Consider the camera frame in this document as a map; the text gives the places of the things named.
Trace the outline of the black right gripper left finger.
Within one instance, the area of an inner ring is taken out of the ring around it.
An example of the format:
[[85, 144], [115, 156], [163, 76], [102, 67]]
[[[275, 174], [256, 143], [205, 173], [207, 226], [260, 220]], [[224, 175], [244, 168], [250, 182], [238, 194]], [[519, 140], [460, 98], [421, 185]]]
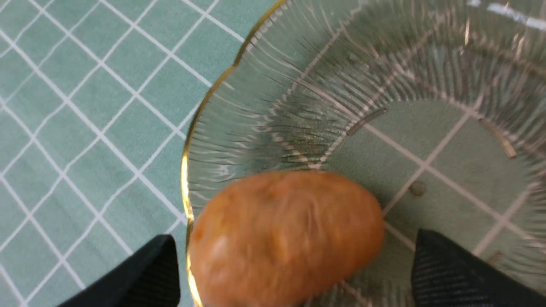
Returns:
[[172, 235], [156, 235], [61, 307], [177, 307], [179, 262]]

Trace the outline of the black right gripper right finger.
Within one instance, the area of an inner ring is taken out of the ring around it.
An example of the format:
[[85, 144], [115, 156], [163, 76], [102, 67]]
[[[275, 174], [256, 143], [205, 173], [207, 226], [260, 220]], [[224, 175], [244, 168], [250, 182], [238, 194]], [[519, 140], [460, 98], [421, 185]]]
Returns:
[[543, 307], [544, 295], [439, 232], [419, 229], [411, 271], [417, 307]]

